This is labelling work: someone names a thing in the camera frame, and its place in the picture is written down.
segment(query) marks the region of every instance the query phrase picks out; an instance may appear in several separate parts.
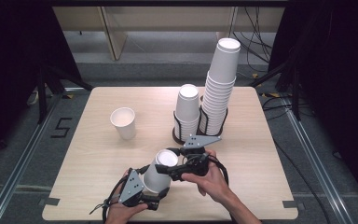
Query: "tall stack of cups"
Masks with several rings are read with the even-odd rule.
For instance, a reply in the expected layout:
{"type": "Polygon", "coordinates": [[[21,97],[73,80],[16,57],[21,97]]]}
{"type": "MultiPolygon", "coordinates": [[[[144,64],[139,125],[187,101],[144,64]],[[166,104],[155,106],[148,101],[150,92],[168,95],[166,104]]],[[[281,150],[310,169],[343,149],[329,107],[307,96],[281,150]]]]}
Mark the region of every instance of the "tall stack of cups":
{"type": "Polygon", "coordinates": [[[217,43],[205,82],[200,121],[202,133],[221,133],[236,79],[240,49],[240,42],[232,38],[222,38],[217,43]]]}
{"type": "Polygon", "coordinates": [[[180,88],[173,115],[173,133],[179,142],[185,142],[191,134],[197,133],[200,120],[200,98],[199,89],[196,86],[185,84],[180,88]]]}

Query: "wooden tabletop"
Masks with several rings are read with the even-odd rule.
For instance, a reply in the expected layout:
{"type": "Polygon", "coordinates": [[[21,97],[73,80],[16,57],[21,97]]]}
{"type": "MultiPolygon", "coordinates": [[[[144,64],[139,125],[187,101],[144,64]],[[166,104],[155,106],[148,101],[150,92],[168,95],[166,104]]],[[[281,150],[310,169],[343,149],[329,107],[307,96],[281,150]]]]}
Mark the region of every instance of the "wooden tabletop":
{"type": "MultiPolygon", "coordinates": [[[[199,87],[200,95],[204,88],[199,87]]],[[[86,104],[47,204],[46,220],[101,220],[102,209],[89,212],[107,198],[112,188],[131,168],[149,164],[166,147],[180,147],[172,139],[173,116],[179,87],[95,88],[86,104]],[[136,136],[119,137],[110,114],[126,106],[136,113],[136,136]]],[[[228,104],[222,140],[207,148],[217,152],[226,166],[232,190],[260,219],[294,219],[293,201],[269,126],[250,87],[235,87],[228,104]]],[[[175,181],[158,211],[144,211],[132,220],[186,221],[228,220],[227,210],[197,186],[175,181]]]]}

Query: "table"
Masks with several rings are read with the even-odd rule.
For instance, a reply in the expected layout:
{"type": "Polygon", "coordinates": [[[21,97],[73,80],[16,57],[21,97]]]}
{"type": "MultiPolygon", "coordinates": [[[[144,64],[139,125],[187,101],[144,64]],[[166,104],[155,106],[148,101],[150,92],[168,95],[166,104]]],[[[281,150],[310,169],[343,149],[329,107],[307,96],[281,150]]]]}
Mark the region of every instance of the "table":
{"type": "MultiPolygon", "coordinates": [[[[200,95],[204,88],[199,87],[200,95]]],[[[179,87],[101,87],[89,97],[62,168],[49,195],[45,220],[101,220],[102,203],[130,167],[149,164],[163,148],[180,147],[172,139],[173,116],[179,87]],[[122,140],[110,123],[110,114],[127,106],[136,113],[135,138],[122,140]]],[[[235,87],[222,140],[207,146],[227,167],[230,187],[260,219],[294,219],[296,208],[263,110],[251,87],[235,87]]],[[[132,220],[229,220],[229,213],[196,185],[175,181],[158,211],[144,211],[132,220]]]]}

